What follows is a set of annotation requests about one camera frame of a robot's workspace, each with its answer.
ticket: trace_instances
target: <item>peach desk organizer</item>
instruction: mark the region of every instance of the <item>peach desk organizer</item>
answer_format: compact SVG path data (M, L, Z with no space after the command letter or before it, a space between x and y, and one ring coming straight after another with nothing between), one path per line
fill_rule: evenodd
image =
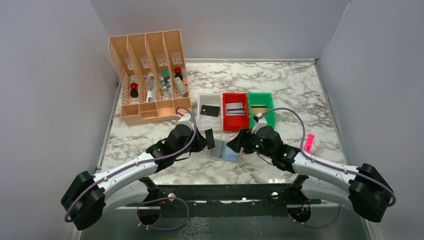
M183 42L180 30L140 33L109 38L109 52L115 64L122 85L121 118L128 125L149 124L177 120L175 110L179 106L192 110L190 96L183 95L176 88L174 69L186 68ZM161 73L170 73L171 99L162 99ZM146 81L148 73L153 73L155 101L146 102ZM138 101L132 103L130 96L131 76L138 83ZM187 77L183 79L188 86Z

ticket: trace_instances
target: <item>marble countertop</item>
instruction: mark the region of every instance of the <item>marble countertop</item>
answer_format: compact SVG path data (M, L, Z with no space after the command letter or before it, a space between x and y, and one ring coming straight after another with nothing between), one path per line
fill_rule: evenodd
M187 63L186 67L194 113L197 112L198 93L272 93L276 108L296 111L304 121L306 135L315 135L312 154L346 163L312 62ZM164 121L127 126L120 118L121 100L119 97L113 115L102 172L136 158L147 147L166 138L176 125L176 121ZM284 143L299 147L302 128L292 113L276 112L275 130ZM236 135L214 133L215 139L232 139ZM209 159L206 152L199 152L150 177L158 185L267 184L290 183L296 175L268 165L256 154L244 154L241 162L234 163Z

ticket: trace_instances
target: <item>black metal base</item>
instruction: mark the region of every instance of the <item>black metal base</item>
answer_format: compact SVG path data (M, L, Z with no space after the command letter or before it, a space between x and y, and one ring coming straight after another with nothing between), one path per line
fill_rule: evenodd
M306 198L300 191L306 176L300 175L293 183L272 184L223 184L223 185L158 185L158 198L174 194L188 204L190 217L287 217L287 205L302 205ZM313 199L311 204L320 204ZM134 203L129 207L142 207ZM148 215L151 210L138 210L139 215ZM185 205L178 201L165 200L160 204L161 218L183 218L187 214Z

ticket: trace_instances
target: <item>green cap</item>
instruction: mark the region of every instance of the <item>green cap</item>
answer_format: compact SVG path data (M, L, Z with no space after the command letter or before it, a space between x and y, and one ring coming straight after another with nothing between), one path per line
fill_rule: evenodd
M170 75L170 71L168 71L168 70L162 71L162 77L166 77L166 76L169 76L169 75Z

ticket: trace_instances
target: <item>green bin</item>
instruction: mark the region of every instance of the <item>green bin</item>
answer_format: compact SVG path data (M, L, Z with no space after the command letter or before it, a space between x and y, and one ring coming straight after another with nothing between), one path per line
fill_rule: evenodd
M249 104L249 114L250 114L250 124L249 127L253 128L255 126L255 121L253 120L253 116L255 113L255 108L252 111L252 105L266 105L268 110L274 109L273 95L270 92L248 92L247 100ZM266 114L265 119L267 121L267 125L275 128L276 126L276 112L270 112Z

